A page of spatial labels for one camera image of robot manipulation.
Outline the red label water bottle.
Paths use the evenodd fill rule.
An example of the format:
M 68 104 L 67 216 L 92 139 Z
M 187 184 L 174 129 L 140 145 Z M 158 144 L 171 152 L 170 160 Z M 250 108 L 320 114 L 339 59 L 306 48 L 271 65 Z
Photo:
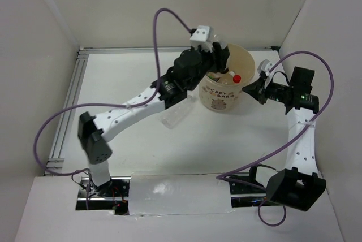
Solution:
M 231 75 L 229 75 L 229 73 L 216 74 L 216 73 L 210 72 L 207 74 L 207 77 L 219 84 L 224 84 L 224 85 L 238 84 L 242 80 L 242 77 L 236 73 L 235 73 L 235 76 L 232 77 Z

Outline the black label small bottle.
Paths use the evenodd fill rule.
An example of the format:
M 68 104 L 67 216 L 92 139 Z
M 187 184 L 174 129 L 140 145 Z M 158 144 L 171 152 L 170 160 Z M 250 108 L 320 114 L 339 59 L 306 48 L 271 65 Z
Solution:
M 227 42 L 226 42 L 226 40 L 225 40 L 222 36 L 220 36 L 220 35 L 218 35 L 218 34 L 215 34 L 215 35 L 214 35 L 214 37 L 213 37 L 213 42 L 219 43 L 221 49 L 225 49 L 225 48 L 227 47 Z

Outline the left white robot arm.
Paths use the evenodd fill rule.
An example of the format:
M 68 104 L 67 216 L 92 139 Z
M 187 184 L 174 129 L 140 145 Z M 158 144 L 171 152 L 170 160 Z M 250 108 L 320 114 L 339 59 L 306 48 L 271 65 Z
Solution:
M 108 165 L 113 153 L 109 142 L 115 136 L 148 116 L 184 101 L 208 72 L 227 72 L 229 56 L 228 46 L 219 42 L 212 44 L 211 51 L 201 46 L 191 47 L 181 52 L 164 75 L 122 107 L 95 116 L 82 113 L 77 136 L 88 160 L 92 191 L 100 197 L 109 197 L 115 190 Z

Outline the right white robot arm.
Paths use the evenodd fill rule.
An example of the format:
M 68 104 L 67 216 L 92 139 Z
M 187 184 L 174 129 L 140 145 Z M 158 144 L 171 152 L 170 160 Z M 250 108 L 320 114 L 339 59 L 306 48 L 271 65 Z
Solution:
M 314 71 L 295 67 L 287 85 L 275 83 L 261 72 L 243 92 L 264 104 L 280 102 L 286 108 L 288 140 L 286 163 L 282 170 L 258 164 L 251 167 L 247 186 L 252 192 L 266 189 L 266 199 L 275 204 L 308 211 L 326 189 L 315 160 L 315 121 L 319 99 L 311 94 Z

